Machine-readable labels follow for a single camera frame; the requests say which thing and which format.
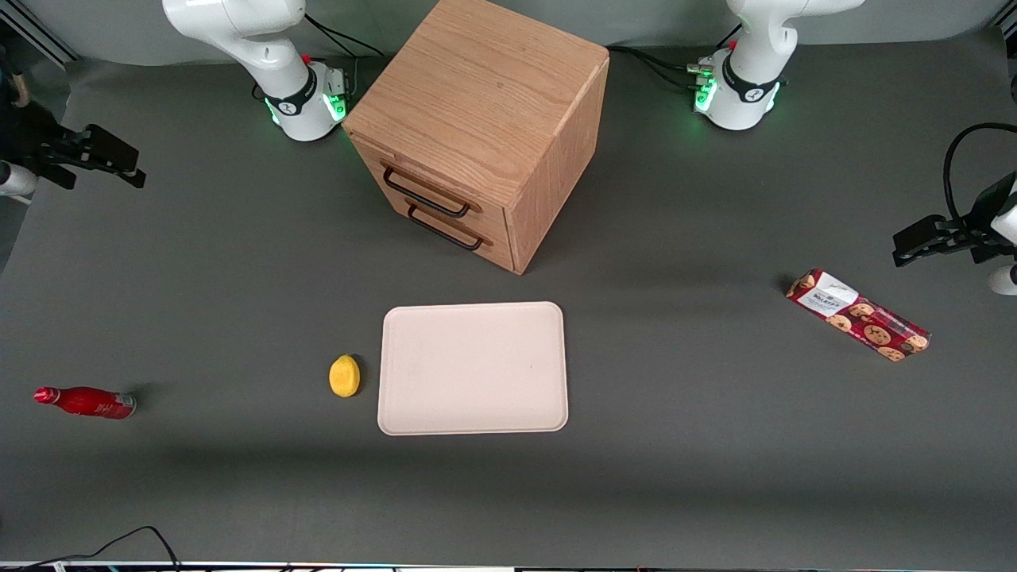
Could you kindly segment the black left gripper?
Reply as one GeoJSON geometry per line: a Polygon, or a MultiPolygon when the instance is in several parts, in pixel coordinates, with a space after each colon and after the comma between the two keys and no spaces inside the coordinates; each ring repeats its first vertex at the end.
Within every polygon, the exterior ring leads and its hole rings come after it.
{"type": "Polygon", "coordinates": [[[956,210],[951,176],[945,175],[945,203],[951,221],[944,216],[926,216],[894,235],[892,258],[896,268],[920,258],[958,251],[969,251],[974,264],[992,258],[1015,256],[1013,172],[989,185],[964,216],[956,210]]]}

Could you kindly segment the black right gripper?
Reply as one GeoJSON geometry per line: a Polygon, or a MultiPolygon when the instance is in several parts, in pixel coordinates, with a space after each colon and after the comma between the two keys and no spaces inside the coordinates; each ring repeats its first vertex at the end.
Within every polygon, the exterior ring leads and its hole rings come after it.
{"type": "Polygon", "coordinates": [[[36,102],[25,107],[16,107],[11,102],[2,105],[1,187],[4,191],[32,191],[40,179],[73,189],[76,174],[64,166],[83,166],[83,154],[132,187],[145,187],[148,175],[137,167],[137,149],[105,128],[86,126],[72,130],[62,126],[48,109],[36,102]]]}

